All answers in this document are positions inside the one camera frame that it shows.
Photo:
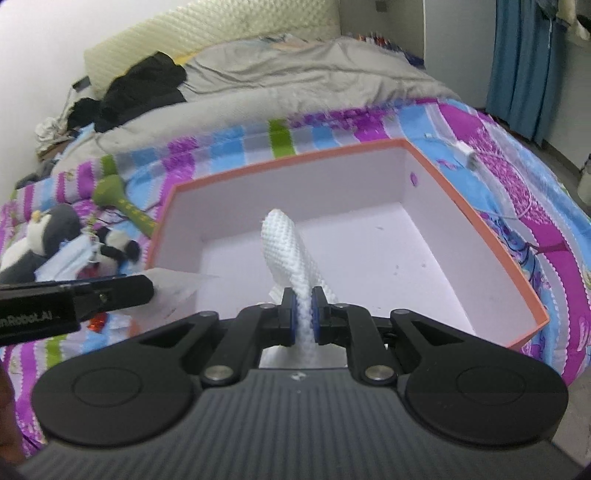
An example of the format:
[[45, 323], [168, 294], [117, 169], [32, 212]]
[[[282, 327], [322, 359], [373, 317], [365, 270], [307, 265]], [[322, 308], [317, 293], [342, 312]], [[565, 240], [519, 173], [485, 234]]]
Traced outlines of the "blue plastic snack bag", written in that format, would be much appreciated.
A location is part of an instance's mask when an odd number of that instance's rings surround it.
[[78, 331], [104, 306], [93, 284], [96, 276], [85, 273], [97, 248], [84, 236], [67, 243], [37, 272], [39, 291], [34, 300], [39, 308], [40, 338]]

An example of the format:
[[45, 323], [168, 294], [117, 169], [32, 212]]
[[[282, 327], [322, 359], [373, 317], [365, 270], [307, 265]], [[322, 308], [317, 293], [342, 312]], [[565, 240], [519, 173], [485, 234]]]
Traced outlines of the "blue curtain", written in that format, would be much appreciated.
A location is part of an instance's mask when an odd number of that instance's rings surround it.
[[486, 111], [540, 145], [562, 86], [574, 1], [496, 3], [495, 42]]

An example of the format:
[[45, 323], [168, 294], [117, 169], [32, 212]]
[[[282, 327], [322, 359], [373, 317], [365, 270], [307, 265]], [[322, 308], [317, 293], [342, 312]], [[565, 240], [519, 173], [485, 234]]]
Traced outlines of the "cream quilted headboard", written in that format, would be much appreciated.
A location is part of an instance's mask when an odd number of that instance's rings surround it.
[[173, 59], [219, 43], [287, 33], [305, 40], [341, 34], [332, 0], [193, 1], [143, 20], [87, 49], [86, 74], [96, 97], [142, 59], [160, 51]]

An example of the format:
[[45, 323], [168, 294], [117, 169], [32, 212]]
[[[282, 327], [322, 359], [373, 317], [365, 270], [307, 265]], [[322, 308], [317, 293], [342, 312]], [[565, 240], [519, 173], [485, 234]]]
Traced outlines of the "small panda plush toy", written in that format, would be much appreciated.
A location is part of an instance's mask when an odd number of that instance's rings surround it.
[[96, 236], [98, 250], [91, 262], [96, 276], [114, 276], [125, 264], [139, 261], [141, 248], [125, 232], [103, 226], [96, 231]]

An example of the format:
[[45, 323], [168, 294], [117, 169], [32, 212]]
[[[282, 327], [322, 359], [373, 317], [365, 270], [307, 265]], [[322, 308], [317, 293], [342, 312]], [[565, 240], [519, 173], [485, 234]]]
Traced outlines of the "orange cardboard box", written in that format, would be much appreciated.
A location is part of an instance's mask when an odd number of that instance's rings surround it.
[[183, 313], [231, 317], [270, 300], [260, 227], [294, 221], [339, 301], [407, 309], [519, 348], [549, 321], [520, 267], [464, 197], [405, 140], [249, 165], [175, 186], [147, 264], [205, 276]]

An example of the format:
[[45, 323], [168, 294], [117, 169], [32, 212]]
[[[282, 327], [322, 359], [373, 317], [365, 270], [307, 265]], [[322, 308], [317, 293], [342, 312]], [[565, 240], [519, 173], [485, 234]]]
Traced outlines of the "white textured cloth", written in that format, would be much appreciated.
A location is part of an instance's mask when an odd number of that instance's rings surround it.
[[283, 298], [283, 290], [290, 288], [297, 299], [294, 346], [264, 349], [260, 366], [287, 369], [345, 367], [344, 348], [335, 345], [321, 346], [315, 342], [311, 327], [311, 291], [317, 286], [321, 287], [332, 304], [338, 302], [338, 297], [322, 278], [318, 265], [308, 253], [293, 220], [280, 209], [271, 210], [263, 219], [260, 238], [263, 242], [263, 257], [273, 276], [270, 298], [279, 302]]

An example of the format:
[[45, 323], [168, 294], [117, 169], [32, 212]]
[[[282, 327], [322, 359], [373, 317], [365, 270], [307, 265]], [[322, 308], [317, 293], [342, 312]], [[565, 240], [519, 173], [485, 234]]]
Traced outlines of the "green long massage stick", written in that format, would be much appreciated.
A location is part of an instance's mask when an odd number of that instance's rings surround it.
[[152, 237], [156, 222], [127, 198], [124, 183], [118, 175], [112, 174], [102, 178], [95, 186], [92, 201], [98, 207], [115, 208], [124, 214], [144, 236]]

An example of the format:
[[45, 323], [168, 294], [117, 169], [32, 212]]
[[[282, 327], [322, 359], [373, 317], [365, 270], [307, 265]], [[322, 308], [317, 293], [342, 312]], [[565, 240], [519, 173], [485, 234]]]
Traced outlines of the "large penguin plush toy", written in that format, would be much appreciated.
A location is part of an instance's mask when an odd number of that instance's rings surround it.
[[1, 284], [32, 283], [35, 271], [50, 260], [60, 247], [81, 234], [82, 225], [74, 208], [59, 204], [42, 212], [36, 210], [26, 225], [25, 236], [13, 243], [1, 259]]

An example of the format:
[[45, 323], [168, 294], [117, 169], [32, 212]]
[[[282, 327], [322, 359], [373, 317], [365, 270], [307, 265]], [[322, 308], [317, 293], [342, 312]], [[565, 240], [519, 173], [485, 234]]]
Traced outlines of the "grey duvet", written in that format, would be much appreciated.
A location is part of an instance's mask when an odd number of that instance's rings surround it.
[[401, 54], [349, 37], [304, 45], [245, 40], [206, 48], [184, 66], [183, 102], [148, 111], [63, 153], [51, 174], [105, 154], [158, 146], [201, 132], [457, 94]]

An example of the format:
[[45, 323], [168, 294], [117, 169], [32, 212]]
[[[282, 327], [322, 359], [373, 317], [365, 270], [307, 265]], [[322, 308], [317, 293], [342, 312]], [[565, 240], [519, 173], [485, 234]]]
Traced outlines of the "colourful striped bed sheet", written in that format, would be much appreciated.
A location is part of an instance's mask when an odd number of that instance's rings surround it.
[[35, 210], [73, 206], [84, 224], [148, 238], [91, 199], [120, 176], [142, 211], [159, 220], [174, 186], [304, 152], [386, 139], [417, 147], [477, 210], [520, 266], [549, 315], [523, 352], [574, 382], [590, 365], [590, 220], [545, 164], [485, 114], [452, 99], [393, 100], [349, 110], [250, 121], [228, 128], [181, 126], [119, 153], [90, 153], [54, 178], [26, 186], [1, 208], [1, 245], [26, 232]]

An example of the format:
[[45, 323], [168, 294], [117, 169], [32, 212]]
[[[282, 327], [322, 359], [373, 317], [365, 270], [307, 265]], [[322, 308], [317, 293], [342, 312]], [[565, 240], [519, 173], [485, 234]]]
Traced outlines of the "black clothing pile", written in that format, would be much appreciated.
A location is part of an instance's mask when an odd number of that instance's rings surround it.
[[82, 98], [68, 114], [66, 130], [94, 125], [104, 133], [151, 111], [185, 101], [179, 87], [186, 80], [183, 66], [156, 52], [115, 78], [100, 100]]

